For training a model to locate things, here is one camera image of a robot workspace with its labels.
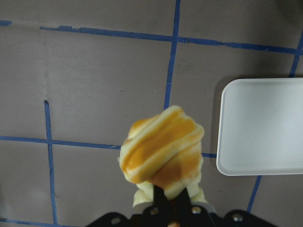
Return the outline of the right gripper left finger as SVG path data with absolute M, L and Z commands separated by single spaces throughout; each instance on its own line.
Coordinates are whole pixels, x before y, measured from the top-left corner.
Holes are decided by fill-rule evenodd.
M 173 224 L 174 208 L 165 196 L 164 190 L 153 186 L 152 218 L 157 227 L 171 227 Z

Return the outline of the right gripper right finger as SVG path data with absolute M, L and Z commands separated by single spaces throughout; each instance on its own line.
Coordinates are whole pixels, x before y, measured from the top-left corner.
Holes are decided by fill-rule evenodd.
M 175 227 L 214 227 L 211 218 L 214 208 L 198 196 L 192 200 L 185 188 L 175 199 Z

